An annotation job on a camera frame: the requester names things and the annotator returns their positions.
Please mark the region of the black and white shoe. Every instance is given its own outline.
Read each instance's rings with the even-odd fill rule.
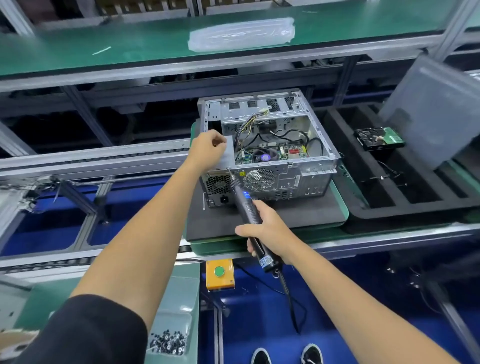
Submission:
[[[315,344],[308,344],[300,357],[301,364],[324,364],[322,352]]]
[[[270,360],[267,350],[258,348],[253,352],[250,364],[272,364],[272,361]]]

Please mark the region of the person's left hand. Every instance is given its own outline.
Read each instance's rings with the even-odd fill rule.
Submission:
[[[207,172],[222,158],[227,147],[226,138],[216,130],[200,133],[192,141],[184,165],[192,168],[198,175]]]

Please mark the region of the blue label on screwdriver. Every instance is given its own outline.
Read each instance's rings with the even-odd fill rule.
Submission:
[[[259,260],[259,262],[260,262],[260,266],[262,268],[265,268],[267,265],[273,263],[273,259],[271,256],[265,255],[262,259]]]

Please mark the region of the black sleeve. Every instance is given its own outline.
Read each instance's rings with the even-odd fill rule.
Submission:
[[[69,298],[15,364],[141,364],[146,347],[140,316],[86,294]]]

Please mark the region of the green button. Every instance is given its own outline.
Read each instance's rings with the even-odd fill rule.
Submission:
[[[225,274],[225,269],[223,267],[216,267],[214,273],[217,277],[221,277]]]

